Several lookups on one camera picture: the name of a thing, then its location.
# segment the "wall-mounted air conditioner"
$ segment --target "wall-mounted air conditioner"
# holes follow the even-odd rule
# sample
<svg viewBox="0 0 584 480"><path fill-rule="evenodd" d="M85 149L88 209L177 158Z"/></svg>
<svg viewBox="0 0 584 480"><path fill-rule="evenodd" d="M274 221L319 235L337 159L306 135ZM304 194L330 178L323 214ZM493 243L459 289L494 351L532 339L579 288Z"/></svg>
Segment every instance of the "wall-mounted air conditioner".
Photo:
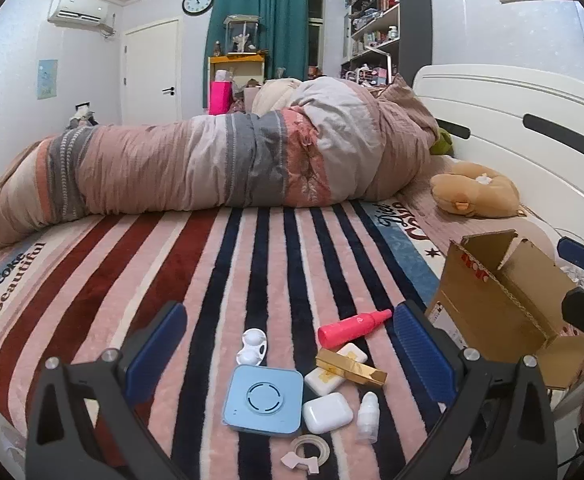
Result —
<svg viewBox="0 0 584 480"><path fill-rule="evenodd" d="M52 0L47 21L98 27L105 24L107 7L101 0Z"/></svg>

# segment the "gray stripe on comforter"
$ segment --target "gray stripe on comforter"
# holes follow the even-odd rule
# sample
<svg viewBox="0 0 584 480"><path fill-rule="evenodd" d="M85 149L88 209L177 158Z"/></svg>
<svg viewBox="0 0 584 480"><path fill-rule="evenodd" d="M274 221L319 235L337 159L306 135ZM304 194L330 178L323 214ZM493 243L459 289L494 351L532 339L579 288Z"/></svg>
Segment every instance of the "gray stripe on comforter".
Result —
<svg viewBox="0 0 584 480"><path fill-rule="evenodd" d="M287 180L287 129L280 112L227 115L225 204L235 207L283 203Z"/></svg>
<svg viewBox="0 0 584 480"><path fill-rule="evenodd" d="M47 153L49 196L54 223L69 222L89 213L76 184L76 170L97 126L81 126L56 137Z"/></svg>

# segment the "blue gripper pad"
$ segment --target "blue gripper pad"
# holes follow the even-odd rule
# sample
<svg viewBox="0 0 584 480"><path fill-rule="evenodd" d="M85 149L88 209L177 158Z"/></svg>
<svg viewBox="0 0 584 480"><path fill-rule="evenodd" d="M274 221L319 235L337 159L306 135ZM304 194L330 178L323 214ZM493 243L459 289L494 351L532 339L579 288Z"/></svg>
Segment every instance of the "blue gripper pad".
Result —
<svg viewBox="0 0 584 480"><path fill-rule="evenodd" d="M445 332L432 325L425 329L424 323L429 324L429 321L415 304L410 308L408 304L401 303L394 309L394 331L425 390L435 402L451 406L456 399L462 367L456 356L458 348ZM444 347L448 357L434 338Z"/></svg>
<svg viewBox="0 0 584 480"><path fill-rule="evenodd" d="M572 240L569 237L563 237L556 245L556 252L564 260L581 267L584 270L584 245Z"/></svg>
<svg viewBox="0 0 584 480"><path fill-rule="evenodd" d="M146 328L135 332L123 345L120 377L123 395L130 406L152 397L186 328L185 307L168 301Z"/></svg>

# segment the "window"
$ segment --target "window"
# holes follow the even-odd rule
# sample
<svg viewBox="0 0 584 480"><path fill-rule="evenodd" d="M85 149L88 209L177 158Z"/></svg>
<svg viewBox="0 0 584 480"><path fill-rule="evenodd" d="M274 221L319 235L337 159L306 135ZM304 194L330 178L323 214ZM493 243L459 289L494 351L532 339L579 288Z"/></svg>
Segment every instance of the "window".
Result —
<svg viewBox="0 0 584 480"><path fill-rule="evenodd" d="M316 75L323 64L323 4L324 0L308 0L309 75Z"/></svg>

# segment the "door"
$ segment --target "door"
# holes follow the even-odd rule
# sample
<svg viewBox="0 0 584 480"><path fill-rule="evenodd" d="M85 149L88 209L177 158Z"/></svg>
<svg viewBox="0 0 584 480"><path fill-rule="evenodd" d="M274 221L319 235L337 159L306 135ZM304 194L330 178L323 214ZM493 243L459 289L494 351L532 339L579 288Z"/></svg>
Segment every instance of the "door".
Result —
<svg viewBox="0 0 584 480"><path fill-rule="evenodd" d="M123 123L181 120L179 20L132 30L123 45Z"/></svg>

